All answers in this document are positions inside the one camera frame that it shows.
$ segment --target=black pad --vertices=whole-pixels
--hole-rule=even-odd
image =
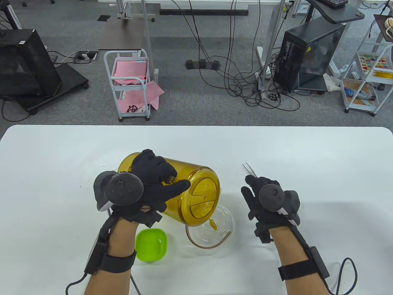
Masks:
[[[215,70],[218,71],[221,67],[219,61],[213,61],[213,63],[206,61],[205,59],[201,59],[200,61],[192,61],[191,59],[187,60],[184,64],[187,70],[193,69],[207,69],[207,70]]]
[[[205,59],[199,60],[199,68],[206,68],[206,60]]]
[[[192,69],[194,69],[194,62],[193,62],[192,59],[188,59],[188,60],[185,62],[185,68],[186,68],[187,70],[192,70]]]
[[[313,259],[304,260],[294,264],[284,265],[278,268],[281,280],[292,280],[301,278],[313,273],[318,273],[318,266]]]

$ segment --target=jug lid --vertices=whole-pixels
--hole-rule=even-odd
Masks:
[[[204,223],[213,214],[220,196],[220,183],[216,173],[200,167],[189,177],[191,187],[181,196],[180,213],[189,226]]]

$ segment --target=black glove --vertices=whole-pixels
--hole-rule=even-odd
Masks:
[[[255,224],[257,226],[257,229],[255,230],[255,235],[261,239],[262,243],[270,243],[272,239],[268,231],[269,229],[282,226],[289,227],[291,226],[291,223],[282,214],[279,214],[277,212],[271,212],[265,209],[259,201],[259,192],[267,184],[275,184],[278,186],[280,186],[280,184],[278,183],[278,181],[270,180],[269,178],[257,178],[252,175],[246,176],[246,183],[251,187],[254,195],[256,196],[254,197],[248,187],[244,186],[241,188],[243,197],[246,200],[248,207],[250,208],[250,212],[248,213],[248,219],[252,220],[255,217],[258,220],[258,222]]]
[[[179,180],[170,185],[162,182],[170,177],[176,177],[177,172],[163,157],[156,157],[152,150],[145,149],[132,162],[131,174],[138,177],[143,184],[143,193],[140,199],[127,206],[113,205],[113,214],[129,221],[144,223],[151,227],[154,222],[161,219],[156,211],[164,212],[166,201],[177,197],[190,188],[186,179]],[[143,206],[149,206],[148,212],[142,212]]]

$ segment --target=computer tower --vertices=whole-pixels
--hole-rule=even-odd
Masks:
[[[319,17],[286,31],[273,80],[292,92],[323,75],[344,28],[344,24],[331,24]]]
[[[50,98],[61,85],[36,30],[0,30],[0,98]]]

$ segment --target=desk leg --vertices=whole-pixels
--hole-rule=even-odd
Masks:
[[[260,61],[261,64],[263,66],[262,69],[262,73],[261,73],[261,78],[262,81],[260,81],[260,84],[262,85],[261,87],[261,91],[262,91],[262,98],[266,99],[267,95],[266,92],[264,92],[264,90],[267,89],[267,86],[269,84],[269,81],[266,80],[266,78],[268,78],[267,76],[267,69],[268,69],[268,64],[270,62],[270,57],[272,55],[272,51],[273,51],[273,47],[274,47],[274,41],[275,41],[275,36],[277,35],[278,32],[278,26],[281,20],[281,12],[283,11],[285,5],[285,0],[281,0],[279,5],[275,5],[273,8],[273,13],[272,13],[272,17],[270,18],[270,23],[269,23],[269,28],[268,28],[268,32],[266,35],[265,40],[268,41],[268,43],[266,43],[265,45],[265,50],[262,49],[261,52],[261,57],[260,57]]]
[[[152,54],[152,51],[151,51],[150,33],[149,33],[149,27],[148,27],[148,22],[147,22],[147,13],[146,13],[145,0],[142,0],[142,10],[143,10],[143,17],[145,19],[146,41],[147,41],[147,55],[149,57],[149,72],[150,72],[150,74],[153,74],[153,79],[158,84],[158,68],[154,68],[154,65],[153,65],[153,54]]]
[[[275,28],[277,27],[277,15],[280,16],[281,11],[283,9],[283,8],[280,9],[280,7],[281,7],[281,5],[275,5],[273,7],[272,17],[270,18],[269,27],[268,27],[268,31],[266,33],[266,38],[265,38],[266,41],[264,43],[264,46],[263,47],[257,46],[257,48],[256,48],[259,63],[261,64],[261,67],[263,67],[265,65],[266,57],[268,54],[269,42],[275,37],[274,31],[275,31]],[[272,73],[270,71],[270,67],[267,66],[265,78],[270,79],[271,77],[272,77]]]

